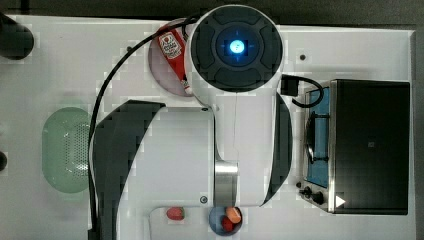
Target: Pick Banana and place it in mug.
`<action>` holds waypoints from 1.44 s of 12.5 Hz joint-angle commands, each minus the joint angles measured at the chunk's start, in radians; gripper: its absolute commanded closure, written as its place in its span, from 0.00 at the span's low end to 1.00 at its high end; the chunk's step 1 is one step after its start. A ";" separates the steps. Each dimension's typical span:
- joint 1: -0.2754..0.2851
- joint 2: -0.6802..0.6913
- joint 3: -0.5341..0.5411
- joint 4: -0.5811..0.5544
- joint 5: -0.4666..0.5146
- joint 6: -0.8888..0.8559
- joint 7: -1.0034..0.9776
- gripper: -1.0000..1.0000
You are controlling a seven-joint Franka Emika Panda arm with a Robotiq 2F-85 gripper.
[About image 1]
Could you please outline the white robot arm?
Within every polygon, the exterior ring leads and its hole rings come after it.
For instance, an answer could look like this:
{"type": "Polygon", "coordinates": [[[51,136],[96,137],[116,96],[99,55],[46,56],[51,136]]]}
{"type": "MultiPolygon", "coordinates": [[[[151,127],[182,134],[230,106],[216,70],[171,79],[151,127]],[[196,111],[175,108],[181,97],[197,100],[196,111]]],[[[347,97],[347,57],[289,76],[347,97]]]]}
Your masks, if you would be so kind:
{"type": "Polygon", "coordinates": [[[287,178],[290,113],[277,87],[283,39],[259,10],[217,7],[185,48],[193,97],[129,100],[96,126],[90,178],[97,221],[90,240],[150,240],[162,207],[259,207],[287,178]]]}

